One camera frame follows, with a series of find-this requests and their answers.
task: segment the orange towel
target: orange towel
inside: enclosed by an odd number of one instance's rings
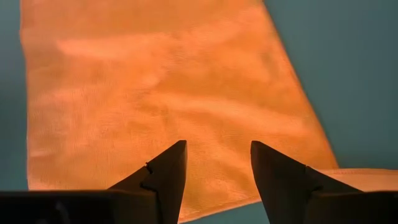
[[[22,0],[30,189],[105,189],[188,141],[180,221],[259,200],[251,140],[337,168],[260,0]]]
[[[398,170],[335,169],[318,171],[363,192],[398,191]]]

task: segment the teal surface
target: teal surface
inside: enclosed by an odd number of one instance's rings
[[[342,167],[398,169],[398,1],[265,2]],[[0,0],[0,189],[27,189],[19,2]],[[267,223],[259,203],[192,222]]]

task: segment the blue-green tabletop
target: blue-green tabletop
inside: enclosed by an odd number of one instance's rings
[[[266,0],[341,167],[398,169],[398,1]],[[27,189],[19,1],[0,0],[0,190]],[[267,223],[256,203],[192,222]]]

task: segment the towel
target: towel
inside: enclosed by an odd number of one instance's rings
[[[354,168],[318,171],[363,192],[398,191],[398,170]]]
[[[22,0],[30,189],[106,189],[188,141],[180,221],[258,202],[250,143],[337,164],[260,0]]]

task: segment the orange cloth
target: orange cloth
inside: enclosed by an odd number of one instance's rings
[[[250,143],[337,168],[260,0],[22,0],[30,189],[105,189],[188,141],[180,221],[259,200]]]
[[[398,170],[335,169],[318,171],[363,192],[398,190]]]

